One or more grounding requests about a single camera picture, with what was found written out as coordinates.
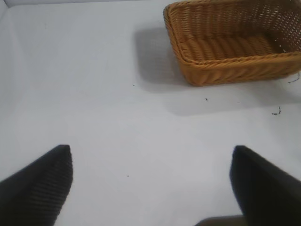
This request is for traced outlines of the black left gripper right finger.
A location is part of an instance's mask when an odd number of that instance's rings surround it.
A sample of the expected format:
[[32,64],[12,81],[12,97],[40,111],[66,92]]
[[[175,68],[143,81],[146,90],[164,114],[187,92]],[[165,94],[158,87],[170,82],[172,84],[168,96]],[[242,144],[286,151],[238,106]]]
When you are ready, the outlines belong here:
[[299,226],[301,182],[250,148],[234,148],[230,181],[249,226]]

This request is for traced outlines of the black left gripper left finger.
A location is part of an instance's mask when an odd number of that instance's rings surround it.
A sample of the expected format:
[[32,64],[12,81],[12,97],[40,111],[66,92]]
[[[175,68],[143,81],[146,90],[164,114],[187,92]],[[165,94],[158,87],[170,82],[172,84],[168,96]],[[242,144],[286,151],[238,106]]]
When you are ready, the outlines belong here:
[[69,145],[58,145],[0,183],[2,226],[53,226],[73,182]]

